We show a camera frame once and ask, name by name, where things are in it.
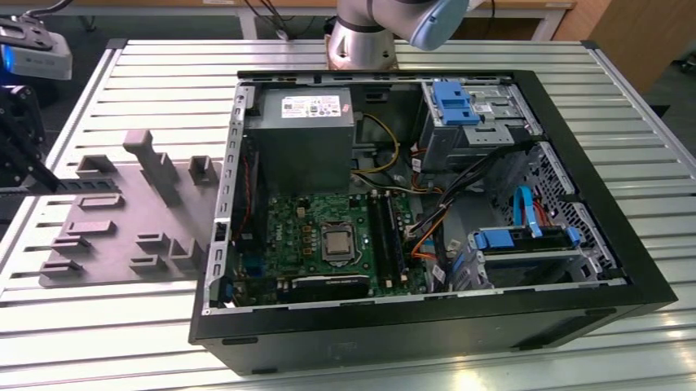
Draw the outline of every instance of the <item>power supply label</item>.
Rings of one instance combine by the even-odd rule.
[[[283,118],[341,116],[338,95],[289,96],[283,98]]]

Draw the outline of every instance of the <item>cpu socket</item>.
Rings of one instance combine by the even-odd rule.
[[[322,227],[322,259],[334,267],[355,263],[354,227],[349,222],[326,222]]]

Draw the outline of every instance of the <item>wooden cabinet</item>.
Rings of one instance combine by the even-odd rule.
[[[640,92],[695,38],[695,0],[577,0],[553,37],[596,41]]]

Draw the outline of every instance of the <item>motherboard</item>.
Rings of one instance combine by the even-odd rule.
[[[425,292],[422,261],[398,240],[413,224],[404,193],[273,197],[267,216],[266,250],[243,254],[250,304],[293,302],[303,288],[314,300]]]

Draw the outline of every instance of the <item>open computer tower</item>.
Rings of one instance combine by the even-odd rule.
[[[239,374],[558,346],[676,300],[532,72],[246,72],[190,341]]]

